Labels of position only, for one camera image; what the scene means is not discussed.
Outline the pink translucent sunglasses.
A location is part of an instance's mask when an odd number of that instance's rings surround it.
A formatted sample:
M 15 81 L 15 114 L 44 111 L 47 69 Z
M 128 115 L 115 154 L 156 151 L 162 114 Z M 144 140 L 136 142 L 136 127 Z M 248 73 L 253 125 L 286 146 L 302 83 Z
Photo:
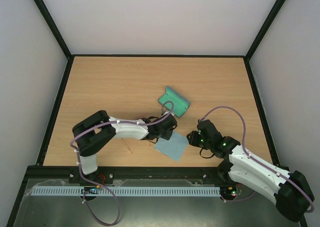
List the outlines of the pink translucent sunglasses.
M 148 124 L 150 121 L 144 118 L 138 118 L 135 120 L 121 119 L 118 125 L 117 135 L 124 142 L 128 151 L 132 154 L 132 148 L 127 144 L 125 139 L 143 140 L 151 131 Z

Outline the light blue cleaning cloth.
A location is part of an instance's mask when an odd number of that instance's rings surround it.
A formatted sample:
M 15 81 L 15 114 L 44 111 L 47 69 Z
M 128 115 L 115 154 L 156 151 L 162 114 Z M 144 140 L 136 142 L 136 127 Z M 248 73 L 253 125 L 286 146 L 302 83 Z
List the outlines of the light blue cleaning cloth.
M 189 142 L 186 136 L 174 131 L 169 140 L 159 138 L 154 145 L 154 148 L 170 159 L 178 162 L 181 159 L 188 144 Z

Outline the grey glasses case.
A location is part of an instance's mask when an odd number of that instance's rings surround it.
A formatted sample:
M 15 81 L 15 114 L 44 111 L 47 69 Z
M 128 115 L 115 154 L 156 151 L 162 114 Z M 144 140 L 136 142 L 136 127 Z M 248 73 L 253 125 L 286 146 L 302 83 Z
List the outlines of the grey glasses case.
M 172 113 L 178 118 L 181 118 L 191 105 L 191 102 L 186 97 L 169 85 L 165 87 L 164 94 L 158 99 L 158 103 L 169 111 L 173 108 Z

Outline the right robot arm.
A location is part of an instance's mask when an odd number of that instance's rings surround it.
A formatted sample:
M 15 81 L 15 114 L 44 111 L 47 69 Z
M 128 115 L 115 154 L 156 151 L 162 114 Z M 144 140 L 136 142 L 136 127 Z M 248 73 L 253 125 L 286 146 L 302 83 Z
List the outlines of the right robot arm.
M 238 140 L 223 136 L 210 120 L 199 121 L 196 130 L 187 135 L 191 146 L 209 150 L 222 159 L 218 178 L 237 182 L 264 196 L 288 220 L 299 222 L 305 213 L 315 210 L 315 197 L 306 177 L 290 172 L 258 157 Z

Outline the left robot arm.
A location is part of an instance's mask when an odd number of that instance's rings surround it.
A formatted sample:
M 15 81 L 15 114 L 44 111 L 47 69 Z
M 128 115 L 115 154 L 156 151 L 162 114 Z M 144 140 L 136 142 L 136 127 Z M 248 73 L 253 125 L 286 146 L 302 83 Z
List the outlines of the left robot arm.
M 99 110 L 72 128 L 81 173 L 90 175 L 98 170 L 97 153 L 112 139 L 152 141 L 169 140 L 178 126 L 174 115 L 164 112 L 161 117 L 150 116 L 135 120 L 119 119 Z

